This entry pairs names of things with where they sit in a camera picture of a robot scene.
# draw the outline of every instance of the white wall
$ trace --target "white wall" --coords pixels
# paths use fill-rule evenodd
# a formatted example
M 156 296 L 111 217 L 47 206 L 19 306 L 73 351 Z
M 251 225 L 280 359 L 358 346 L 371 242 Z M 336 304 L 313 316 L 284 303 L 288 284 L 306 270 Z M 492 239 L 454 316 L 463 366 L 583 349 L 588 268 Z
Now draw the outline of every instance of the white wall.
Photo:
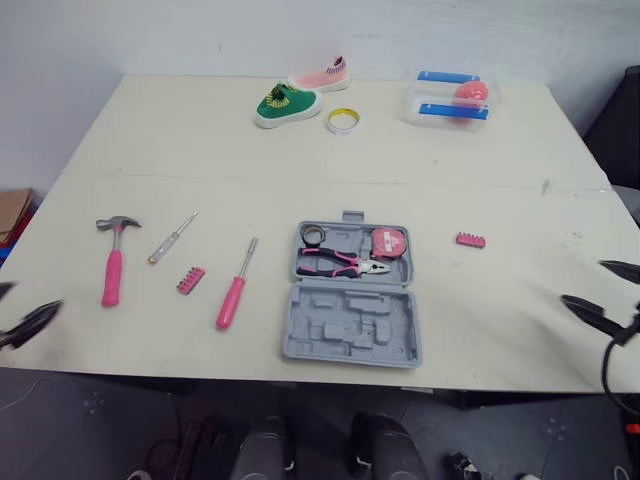
M 548 83 L 579 131 L 640 63 L 640 0 L 0 0 L 0 188 L 46 191 L 121 72 Z

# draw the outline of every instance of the pink screwdriver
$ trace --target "pink screwdriver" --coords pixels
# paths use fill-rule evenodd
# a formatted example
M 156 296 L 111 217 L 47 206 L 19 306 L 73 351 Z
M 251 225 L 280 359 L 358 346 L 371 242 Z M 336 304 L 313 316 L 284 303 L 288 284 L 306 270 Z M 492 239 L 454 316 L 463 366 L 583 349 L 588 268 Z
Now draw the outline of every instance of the pink screwdriver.
M 242 268 L 240 269 L 240 274 L 233 278 L 231 287 L 229 287 L 229 291 L 227 292 L 227 296 L 224 298 L 224 303 L 222 304 L 220 313 L 218 313 L 218 319 L 216 320 L 216 327 L 220 330 L 226 330 L 231 326 L 231 322 L 233 322 L 233 316 L 236 314 L 238 303 L 240 303 L 240 296 L 242 295 L 242 289 L 244 288 L 244 274 L 247 271 L 249 260 L 251 260 L 257 244 L 257 237 L 253 237 L 249 244 L 249 250 L 247 250 L 247 256 L 245 257 Z

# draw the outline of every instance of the pink shoe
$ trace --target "pink shoe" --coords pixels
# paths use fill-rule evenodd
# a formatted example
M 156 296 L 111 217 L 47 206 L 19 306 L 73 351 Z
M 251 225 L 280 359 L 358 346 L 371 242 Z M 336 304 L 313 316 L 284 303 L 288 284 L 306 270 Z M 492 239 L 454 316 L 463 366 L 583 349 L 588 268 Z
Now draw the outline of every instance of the pink shoe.
M 289 77 L 289 84 L 299 90 L 316 90 L 318 92 L 335 92 L 349 86 L 349 69 L 344 57 L 336 58 L 333 65 L 325 70 L 309 73 L 300 77 Z

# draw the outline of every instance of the cardboard box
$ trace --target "cardboard box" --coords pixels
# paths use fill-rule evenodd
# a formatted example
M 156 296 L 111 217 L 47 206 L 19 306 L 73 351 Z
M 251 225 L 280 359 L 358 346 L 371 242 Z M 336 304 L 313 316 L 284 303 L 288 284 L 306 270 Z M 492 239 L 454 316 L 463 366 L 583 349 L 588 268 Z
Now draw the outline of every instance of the cardboard box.
M 31 189 L 0 192 L 0 243 L 9 238 L 32 202 Z

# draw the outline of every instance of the green shoe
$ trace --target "green shoe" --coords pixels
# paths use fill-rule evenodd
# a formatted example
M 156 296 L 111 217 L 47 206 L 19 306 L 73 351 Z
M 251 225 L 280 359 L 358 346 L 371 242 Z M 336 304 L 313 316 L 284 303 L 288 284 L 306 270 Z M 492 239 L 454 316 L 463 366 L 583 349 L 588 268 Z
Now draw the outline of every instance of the green shoe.
M 319 92 L 297 90 L 278 82 L 258 105 L 256 123 L 262 128 L 279 127 L 293 120 L 313 117 L 321 109 Z

